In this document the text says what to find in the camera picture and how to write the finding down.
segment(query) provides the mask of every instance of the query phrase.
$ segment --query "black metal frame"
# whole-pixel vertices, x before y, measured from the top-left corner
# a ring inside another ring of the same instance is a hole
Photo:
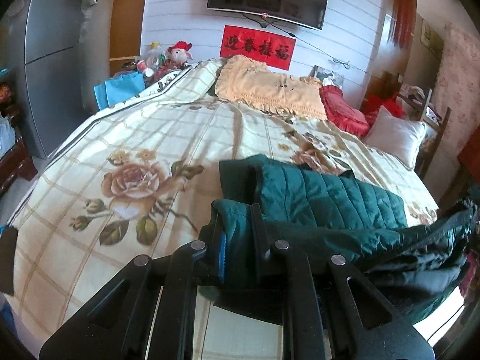
[[[312,271],[306,253],[279,240],[258,205],[251,214],[256,291],[274,287],[282,294],[284,360],[326,359],[325,332],[335,359],[435,359],[423,337],[342,256],[328,255]],[[224,246],[218,218],[171,256],[135,257],[47,340],[40,360],[191,359],[197,287],[222,291]]]

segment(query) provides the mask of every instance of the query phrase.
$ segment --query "red banner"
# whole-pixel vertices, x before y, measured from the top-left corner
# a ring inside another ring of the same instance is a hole
[[[225,26],[221,57],[242,54],[268,66],[289,70],[295,39],[250,28]]]

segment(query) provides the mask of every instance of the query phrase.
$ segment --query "plush doll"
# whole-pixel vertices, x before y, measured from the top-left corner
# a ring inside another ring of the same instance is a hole
[[[190,54],[191,43],[177,42],[172,47],[168,48],[169,58],[179,67],[184,67],[189,59],[193,59]]]

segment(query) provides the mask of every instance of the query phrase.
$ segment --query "cable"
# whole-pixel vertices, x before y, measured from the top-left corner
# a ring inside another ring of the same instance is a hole
[[[437,334],[438,331],[439,331],[441,328],[443,328],[447,323],[449,323],[449,322],[452,320],[452,318],[455,317],[455,316],[457,315],[457,313],[462,309],[462,307],[464,307],[464,305],[461,305],[460,308],[459,308],[457,311],[455,311],[455,313],[454,313],[450,318],[448,318],[442,326],[440,326],[437,330],[435,330],[435,331],[433,332],[433,334],[432,334],[430,337],[428,337],[427,342],[429,342],[430,339],[431,339],[435,334]]]
[[[332,56],[332,55],[328,54],[327,52],[323,51],[321,48],[318,48],[317,46],[314,46],[313,44],[308,43],[306,40],[303,40],[303,39],[297,37],[294,33],[288,32],[287,30],[284,30],[283,28],[281,28],[281,27],[279,27],[279,26],[276,26],[275,23],[279,22],[280,20],[276,20],[276,21],[274,21],[274,22],[269,22],[268,20],[263,19],[263,21],[264,21],[265,23],[267,23],[267,25],[264,26],[262,23],[260,23],[260,21],[257,21],[257,20],[255,20],[255,19],[252,19],[251,17],[246,16],[244,13],[242,13],[242,15],[243,15],[246,19],[252,20],[252,21],[254,21],[255,23],[259,24],[262,28],[267,28],[268,25],[271,25],[272,27],[275,27],[277,30],[280,30],[280,31],[286,33],[287,35],[291,36],[292,38],[295,38],[295,39],[300,40],[300,42],[303,42],[303,43],[309,45],[310,47],[313,47],[315,50],[320,51],[322,54],[325,54],[326,56],[330,57],[330,58],[332,59],[332,62],[333,62],[333,63],[342,65],[346,70],[350,70],[350,68],[353,68],[353,69],[356,69],[357,71],[362,71],[362,72],[364,72],[365,74],[368,74],[368,75],[369,75],[370,77],[372,77],[372,78],[375,78],[375,79],[377,79],[377,80],[382,80],[381,78],[372,75],[372,74],[369,73],[368,71],[365,71],[365,70],[363,70],[363,69],[361,69],[361,68],[359,68],[359,67],[356,67],[356,66],[352,65],[352,64],[350,63],[350,61],[345,62],[345,61],[342,61],[342,60],[340,60],[340,59],[337,59],[337,58],[335,58],[334,56]]]

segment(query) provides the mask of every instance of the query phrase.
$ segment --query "metal bolt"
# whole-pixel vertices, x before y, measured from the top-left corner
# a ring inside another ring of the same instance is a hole
[[[198,239],[193,241],[190,246],[194,251],[201,251],[205,247],[205,242]]]
[[[281,251],[284,251],[284,250],[288,249],[289,246],[290,246],[289,242],[285,241],[284,239],[279,239],[279,240],[275,241],[275,247],[277,249],[280,249]]]
[[[133,262],[136,266],[145,266],[149,261],[150,257],[148,257],[146,254],[141,254],[140,256],[135,257]]]
[[[332,262],[336,265],[336,266],[344,266],[345,263],[346,263],[346,260],[345,260],[345,257],[343,257],[342,255],[340,254],[334,254],[332,256]]]

